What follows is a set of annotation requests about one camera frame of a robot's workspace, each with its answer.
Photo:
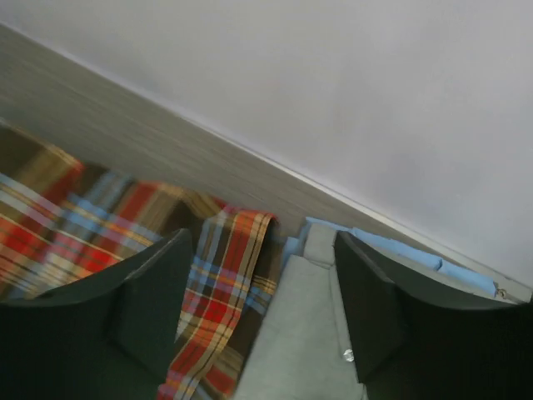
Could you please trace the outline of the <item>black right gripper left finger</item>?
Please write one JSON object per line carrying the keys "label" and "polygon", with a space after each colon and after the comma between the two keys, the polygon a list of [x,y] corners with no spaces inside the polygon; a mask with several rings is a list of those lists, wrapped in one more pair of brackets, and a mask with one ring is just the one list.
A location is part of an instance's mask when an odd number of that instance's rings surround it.
{"label": "black right gripper left finger", "polygon": [[186,229],[89,277],[1,305],[4,399],[153,399],[192,264]]}

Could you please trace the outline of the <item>red brown plaid shirt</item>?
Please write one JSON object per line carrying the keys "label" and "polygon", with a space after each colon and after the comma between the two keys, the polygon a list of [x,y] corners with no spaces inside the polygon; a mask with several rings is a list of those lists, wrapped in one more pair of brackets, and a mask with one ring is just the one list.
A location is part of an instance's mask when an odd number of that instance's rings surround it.
{"label": "red brown plaid shirt", "polygon": [[228,399],[276,291],[276,218],[136,179],[1,129],[1,305],[113,266],[177,230],[192,264],[172,362],[153,399]]}

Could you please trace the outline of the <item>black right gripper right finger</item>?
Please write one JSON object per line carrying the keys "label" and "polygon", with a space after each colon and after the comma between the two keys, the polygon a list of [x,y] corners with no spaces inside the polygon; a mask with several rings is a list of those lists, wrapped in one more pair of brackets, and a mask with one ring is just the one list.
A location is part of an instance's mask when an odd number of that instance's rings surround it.
{"label": "black right gripper right finger", "polygon": [[529,399],[532,306],[461,291],[335,239],[356,374],[370,399]]}

